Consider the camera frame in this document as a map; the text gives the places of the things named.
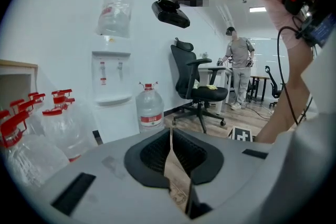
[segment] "person's arm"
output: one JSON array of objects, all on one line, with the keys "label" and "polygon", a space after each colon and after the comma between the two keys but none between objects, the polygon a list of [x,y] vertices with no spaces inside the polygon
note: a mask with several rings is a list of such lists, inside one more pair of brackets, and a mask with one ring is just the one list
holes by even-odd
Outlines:
[{"label": "person's arm", "polygon": [[[290,102],[295,112],[296,118],[306,107],[309,91],[301,78],[302,72],[312,62],[311,49],[302,40],[294,48],[288,49],[289,59],[289,79],[286,84]],[[285,90],[282,91],[273,116],[262,128],[256,137],[260,143],[274,143],[281,132],[285,132],[294,124],[293,116],[290,112]]]},{"label": "person's arm", "polygon": [[222,61],[225,62],[228,58],[231,57],[232,55],[232,51],[231,51],[231,45],[227,45],[227,48],[226,48],[226,53],[225,53],[225,56],[222,58]]},{"label": "person's arm", "polygon": [[253,60],[255,48],[254,48],[254,46],[251,44],[251,42],[248,39],[246,39],[246,43],[247,43],[248,51],[250,52],[251,58]]}]

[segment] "white sneaker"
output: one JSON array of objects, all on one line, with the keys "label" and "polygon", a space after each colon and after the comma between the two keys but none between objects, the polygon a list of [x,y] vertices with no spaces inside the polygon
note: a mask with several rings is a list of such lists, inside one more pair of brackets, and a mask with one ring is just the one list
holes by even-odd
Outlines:
[{"label": "white sneaker", "polygon": [[237,109],[241,109],[242,105],[239,103],[235,103],[233,106],[231,106],[232,110],[237,110]]}]

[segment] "gray t-shirt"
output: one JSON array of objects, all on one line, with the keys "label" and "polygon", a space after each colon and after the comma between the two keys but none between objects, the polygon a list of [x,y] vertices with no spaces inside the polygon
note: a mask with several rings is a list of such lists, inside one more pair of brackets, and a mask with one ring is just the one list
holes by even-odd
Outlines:
[{"label": "gray t-shirt", "polygon": [[249,57],[248,52],[252,52],[254,50],[254,47],[247,38],[240,37],[235,41],[231,41],[227,45],[225,56],[232,56],[232,68],[246,68],[247,59]]}]

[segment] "black cable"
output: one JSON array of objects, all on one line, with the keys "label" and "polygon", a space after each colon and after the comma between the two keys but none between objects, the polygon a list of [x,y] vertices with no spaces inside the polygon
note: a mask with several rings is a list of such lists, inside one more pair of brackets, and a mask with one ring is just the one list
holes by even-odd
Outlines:
[{"label": "black cable", "polygon": [[256,110],[254,110],[254,109],[251,109],[251,110],[253,110],[254,112],[256,112],[258,115],[259,115],[259,117],[261,117],[261,118],[263,118],[263,119],[265,119],[265,120],[269,120],[270,118],[264,118],[263,116],[261,116]]},{"label": "black cable", "polygon": [[285,84],[285,80],[283,79],[281,62],[280,62],[280,34],[285,29],[292,30],[294,33],[297,33],[297,31],[294,28],[289,27],[289,26],[284,26],[279,30],[278,40],[277,40],[277,52],[278,52],[279,71],[280,71],[280,76],[281,76],[281,81],[282,81],[282,84],[283,84],[283,88],[284,88],[285,93],[286,93],[286,97],[287,97],[287,100],[288,100],[288,104],[289,104],[290,111],[292,113],[293,119],[294,119],[296,125],[298,125],[298,120],[295,117],[294,109],[293,109],[292,103],[290,102],[290,98],[289,98],[289,94],[288,94],[287,87],[286,87],[286,84]]},{"label": "black cable", "polygon": [[296,24],[296,22],[295,22],[294,19],[298,20],[301,24],[303,24],[303,21],[302,21],[300,18],[296,17],[296,16],[292,16],[292,20],[293,20],[293,23],[294,23],[295,27],[296,27],[298,30],[300,30],[300,27],[298,27],[298,25]]},{"label": "black cable", "polygon": [[[315,59],[315,57],[317,56],[316,46],[312,47],[312,52],[313,52],[313,59]],[[306,117],[306,112],[308,111],[308,109],[309,109],[310,104],[311,104],[312,101],[313,101],[313,97],[310,98],[310,101],[309,101],[308,105],[306,106],[305,110],[303,111],[301,119],[299,120],[299,124]]]},{"label": "black cable", "polygon": [[306,112],[308,111],[309,106],[310,106],[310,104],[311,104],[312,101],[313,101],[313,97],[310,98],[310,101],[309,101],[309,103],[308,103],[308,106],[307,106],[306,109],[303,111],[303,114],[302,114],[302,116],[301,116],[301,119],[299,120],[299,124],[301,123],[301,121],[303,120],[303,118],[306,117]]}]

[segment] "chair base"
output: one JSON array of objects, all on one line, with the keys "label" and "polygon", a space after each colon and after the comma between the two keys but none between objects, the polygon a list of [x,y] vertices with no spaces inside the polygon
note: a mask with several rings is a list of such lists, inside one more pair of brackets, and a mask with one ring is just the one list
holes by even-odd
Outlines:
[{"label": "chair base", "polygon": [[186,118],[186,117],[189,117],[189,116],[196,115],[201,122],[203,133],[206,134],[206,127],[205,127],[205,122],[204,122],[203,116],[207,116],[207,117],[210,117],[210,118],[221,120],[221,123],[220,123],[221,126],[224,126],[226,124],[223,117],[211,114],[210,112],[208,112],[206,110],[206,108],[207,108],[207,105],[205,103],[205,108],[202,109],[202,103],[201,102],[197,103],[197,108],[193,108],[192,106],[185,106],[185,105],[182,106],[182,108],[181,108],[182,114],[174,117],[173,125],[176,125],[176,120],[177,119]]},{"label": "chair base", "polygon": [[273,102],[273,103],[269,104],[269,108],[271,108],[271,107],[274,108],[277,104],[278,104],[278,102]]}]

